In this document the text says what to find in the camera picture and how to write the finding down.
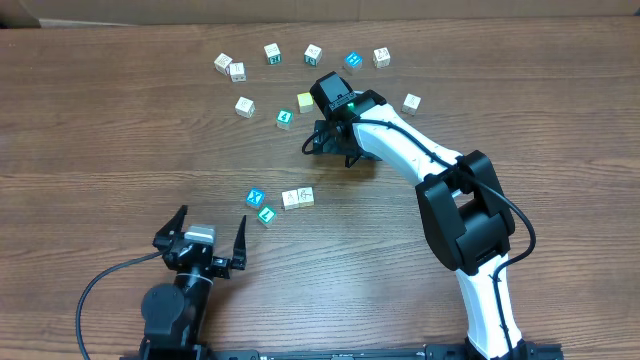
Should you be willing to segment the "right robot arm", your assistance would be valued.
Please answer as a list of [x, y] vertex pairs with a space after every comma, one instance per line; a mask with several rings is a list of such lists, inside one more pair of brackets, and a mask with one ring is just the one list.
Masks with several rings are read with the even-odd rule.
[[415, 188], [426, 241], [459, 282], [468, 357], [529, 358], [506, 281], [517, 210], [504, 197], [488, 157], [438, 145], [381, 95], [355, 91], [335, 72], [318, 79], [310, 94], [324, 116], [307, 141], [314, 153], [342, 154], [346, 166], [361, 157], [380, 159]]

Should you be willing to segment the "wooden letter A block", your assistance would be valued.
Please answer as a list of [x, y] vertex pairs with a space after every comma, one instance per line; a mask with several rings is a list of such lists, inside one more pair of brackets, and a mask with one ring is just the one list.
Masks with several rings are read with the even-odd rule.
[[285, 210], [292, 210], [299, 207], [299, 197], [296, 190], [284, 191], [282, 193], [282, 203]]

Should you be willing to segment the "plain wooden block front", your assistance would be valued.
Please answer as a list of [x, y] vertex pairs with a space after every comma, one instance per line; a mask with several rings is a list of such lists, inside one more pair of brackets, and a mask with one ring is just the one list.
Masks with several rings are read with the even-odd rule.
[[270, 206], [264, 205], [257, 213], [258, 220], [267, 228], [271, 227], [277, 218], [277, 212]]

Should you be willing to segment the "wooden block yellow side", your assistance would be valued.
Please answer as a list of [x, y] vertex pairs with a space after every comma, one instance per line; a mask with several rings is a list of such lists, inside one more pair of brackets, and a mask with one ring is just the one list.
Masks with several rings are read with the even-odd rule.
[[297, 189], [298, 204], [300, 207], [313, 206], [315, 202], [313, 189], [311, 187], [304, 187]]

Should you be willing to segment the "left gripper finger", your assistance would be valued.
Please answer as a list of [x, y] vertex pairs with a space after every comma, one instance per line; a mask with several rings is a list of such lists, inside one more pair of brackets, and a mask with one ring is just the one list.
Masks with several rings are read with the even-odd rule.
[[154, 235], [152, 245], [158, 251], [170, 249], [176, 239], [179, 239], [183, 232], [183, 224], [188, 213], [188, 206], [182, 205], [175, 215]]
[[241, 223], [236, 234], [234, 241], [233, 255], [231, 259], [231, 268], [233, 270], [244, 270], [247, 263], [247, 248], [246, 248], [246, 221], [247, 217], [243, 216]]

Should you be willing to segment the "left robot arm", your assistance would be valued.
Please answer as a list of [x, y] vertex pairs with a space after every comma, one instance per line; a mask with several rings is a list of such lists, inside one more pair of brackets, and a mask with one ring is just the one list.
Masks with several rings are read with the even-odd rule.
[[246, 221], [242, 220], [230, 258], [215, 255], [213, 225], [183, 228], [188, 207], [183, 205], [156, 232], [152, 245], [174, 281], [152, 287], [141, 302], [145, 321], [139, 356], [142, 359], [213, 359], [213, 350], [200, 340], [200, 332], [216, 278], [229, 279], [247, 263]]

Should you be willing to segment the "blue X block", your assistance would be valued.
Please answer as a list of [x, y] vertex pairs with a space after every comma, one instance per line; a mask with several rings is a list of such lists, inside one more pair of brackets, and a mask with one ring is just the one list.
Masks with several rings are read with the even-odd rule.
[[264, 203], [264, 200], [265, 193], [258, 188], [251, 188], [245, 197], [246, 205], [254, 209], [259, 209]]

